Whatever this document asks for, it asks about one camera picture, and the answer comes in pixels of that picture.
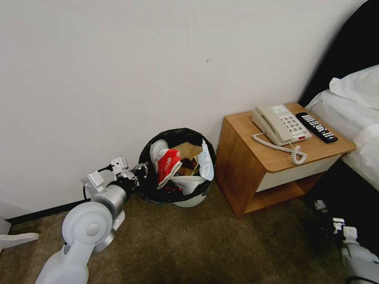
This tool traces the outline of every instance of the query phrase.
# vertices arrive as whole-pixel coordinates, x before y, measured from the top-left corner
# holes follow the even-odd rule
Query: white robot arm
[[[48,259],[36,284],[87,283],[87,263],[92,252],[99,253],[112,242],[125,219],[124,203],[136,188],[138,177],[147,176],[146,164],[138,164],[129,172],[126,159],[121,156],[114,158],[110,166],[115,181],[106,188],[98,171],[80,179],[91,200],[76,206],[65,217],[65,244]]]

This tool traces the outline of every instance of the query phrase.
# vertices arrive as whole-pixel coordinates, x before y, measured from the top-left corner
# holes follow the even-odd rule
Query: beige telephone
[[[255,141],[272,149],[291,153],[292,162],[296,165],[305,162],[307,155],[299,151],[299,145],[294,149],[281,147],[312,137],[309,131],[307,131],[300,121],[297,120],[295,115],[293,115],[285,106],[257,106],[255,107],[255,110],[252,111],[252,115],[253,122],[264,131],[264,134],[266,134],[275,145],[259,139],[257,135],[262,133],[254,134],[252,136]],[[302,158],[297,160],[296,155],[301,155]]]

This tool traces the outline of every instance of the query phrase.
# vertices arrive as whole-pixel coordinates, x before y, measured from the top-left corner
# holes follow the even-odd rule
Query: black cable
[[[83,186],[83,196],[84,196],[84,201],[87,201],[87,195],[86,195],[86,188]]]
[[[109,164],[109,165],[106,166],[105,168],[102,168],[102,169],[98,170],[98,172],[102,172],[102,171],[104,171],[104,170],[109,170],[109,171],[112,172],[112,171],[113,171],[112,165]]]
[[[105,168],[101,168],[100,170],[98,170],[98,172],[102,172],[104,170],[109,170],[109,171],[113,171],[113,168],[112,168],[112,164],[109,164],[108,166],[106,166]],[[86,195],[86,188],[83,186],[83,196],[84,196],[84,201],[88,201],[89,198],[87,198],[87,195]]]
[[[367,283],[378,284],[378,282],[376,282],[376,281],[373,281],[371,279],[367,279],[367,278],[364,278],[364,277],[360,277],[360,276],[347,277],[345,284],[349,284],[350,282],[352,282],[354,280],[362,280],[362,281],[366,281]]]

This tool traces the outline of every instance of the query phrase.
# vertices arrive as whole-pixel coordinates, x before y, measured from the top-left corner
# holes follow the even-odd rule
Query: carpet
[[[237,220],[217,182],[198,206],[125,204],[115,239],[88,263],[89,283],[344,283],[333,243],[317,244],[307,228],[315,216],[301,200]],[[67,212],[15,225],[10,234],[37,241],[4,249],[0,283],[34,283],[61,249]]]

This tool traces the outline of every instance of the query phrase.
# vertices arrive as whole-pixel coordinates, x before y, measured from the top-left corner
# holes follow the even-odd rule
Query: black trash bag
[[[139,181],[142,197],[149,201],[172,203],[189,200],[199,194],[206,192],[211,183],[211,181],[208,180],[198,185],[191,194],[188,194],[186,196],[184,196],[182,191],[170,180],[164,187],[157,189],[158,175],[155,172],[153,162],[150,159],[150,147],[153,143],[160,139],[165,140],[169,148],[178,146],[184,142],[189,142],[193,145],[201,146],[204,139],[205,143],[208,146],[209,154],[212,159],[213,170],[215,170],[216,154],[214,152],[212,144],[203,135],[189,128],[178,128],[161,132],[149,141],[149,143],[143,148],[142,153],[139,157],[139,163],[148,162],[147,178],[141,179]]]

